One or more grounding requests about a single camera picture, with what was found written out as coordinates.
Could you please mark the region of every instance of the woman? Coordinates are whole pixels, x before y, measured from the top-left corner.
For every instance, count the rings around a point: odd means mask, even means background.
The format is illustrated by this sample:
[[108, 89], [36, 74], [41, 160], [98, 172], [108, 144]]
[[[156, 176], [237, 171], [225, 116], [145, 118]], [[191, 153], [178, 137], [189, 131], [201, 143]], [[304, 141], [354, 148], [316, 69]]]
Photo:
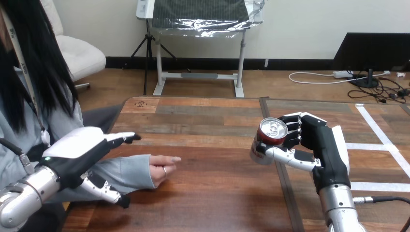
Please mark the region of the woman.
[[[39, 0], [0, 0], [10, 18], [21, 47], [25, 65], [19, 65], [8, 30], [0, 12], [0, 138], [5, 138], [38, 160], [46, 144], [42, 128], [51, 143], [82, 126], [100, 126], [107, 130], [118, 107], [81, 113], [78, 95], [67, 64], [59, 50], [51, 24]], [[25, 66], [38, 104], [27, 97]], [[0, 189], [24, 177], [18, 156], [0, 145]], [[99, 174], [122, 193], [154, 189], [176, 170], [179, 157], [138, 155], [97, 163], [91, 171]], [[52, 202], [98, 200], [82, 189], [65, 189]], [[55, 231], [51, 215], [42, 208], [29, 219], [23, 231]]]

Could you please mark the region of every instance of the metal connector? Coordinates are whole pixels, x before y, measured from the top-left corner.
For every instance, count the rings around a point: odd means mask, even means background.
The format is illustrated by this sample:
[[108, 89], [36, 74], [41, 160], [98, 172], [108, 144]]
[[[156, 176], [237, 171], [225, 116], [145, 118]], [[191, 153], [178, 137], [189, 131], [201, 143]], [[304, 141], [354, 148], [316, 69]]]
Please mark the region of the metal connector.
[[19, 156], [20, 162], [24, 167], [24, 171], [26, 171], [27, 175], [32, 175], [34, 173], [34, 166], [30, 163], [29, 158], [26, 156], [26, 154], [21, 154]]
[[366, 204], [366, 203], [373, 203], [372, 197], [355, 197], [353, 198], [354, 204]]

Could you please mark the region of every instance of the gray sleeve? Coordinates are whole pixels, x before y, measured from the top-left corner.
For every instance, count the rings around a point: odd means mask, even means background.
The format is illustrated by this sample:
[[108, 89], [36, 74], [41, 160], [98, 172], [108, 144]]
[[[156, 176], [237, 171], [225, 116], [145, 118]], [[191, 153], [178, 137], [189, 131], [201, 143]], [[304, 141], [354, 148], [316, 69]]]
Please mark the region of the gray sleeve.
[[[4, 138], [0, 128], [0, 138]], [[10, 183], [23, 178], [26, 175], [23, 166], [16, 154], [0, 145], [0, 190]]]
[[[154, 189], [149, 172], [150, 155], [119, 157], [98, 162], [90, 171], [107, 180], [123, 194], [139, 189]], [[99, 200], [81, 187], [65, 189], [54, 196], [52, 202], [77, 202]]]

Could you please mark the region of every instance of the computer monitor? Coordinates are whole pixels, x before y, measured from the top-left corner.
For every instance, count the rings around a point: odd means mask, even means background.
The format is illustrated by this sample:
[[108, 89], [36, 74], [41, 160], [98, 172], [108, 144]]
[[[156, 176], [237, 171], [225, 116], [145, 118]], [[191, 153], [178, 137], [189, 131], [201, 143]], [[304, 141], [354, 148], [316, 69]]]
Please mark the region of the computer monitor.
[[378, 85], [373, 71], [401, 71], [409, 60], [410, 33], [347, 33], [333, 59], [333, 69], [366, 71], [368, 78], [350, 83], [372, 88]]

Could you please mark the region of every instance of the baseboard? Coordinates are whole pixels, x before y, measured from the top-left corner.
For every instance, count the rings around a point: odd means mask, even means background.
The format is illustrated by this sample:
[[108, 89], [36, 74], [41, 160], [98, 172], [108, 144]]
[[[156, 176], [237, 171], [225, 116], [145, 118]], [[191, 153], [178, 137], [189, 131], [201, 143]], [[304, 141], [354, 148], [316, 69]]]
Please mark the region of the baseboard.
[[[127, 69], [145, 69], [145, 57], [107, 57], [106, 68], [121, 69], [127, 63]], [[265, 59], [245, 59], [244, 70], [333, 70], [331, 59], [269, 59], [265, 67]], [[221, 58], [162, 58], [163, 70], [237, 70], [239, 59]], [[156, 58], [150, 62], [149, 69], [157, 68]], [[410, 62], [404, 68], [410, 72]]]

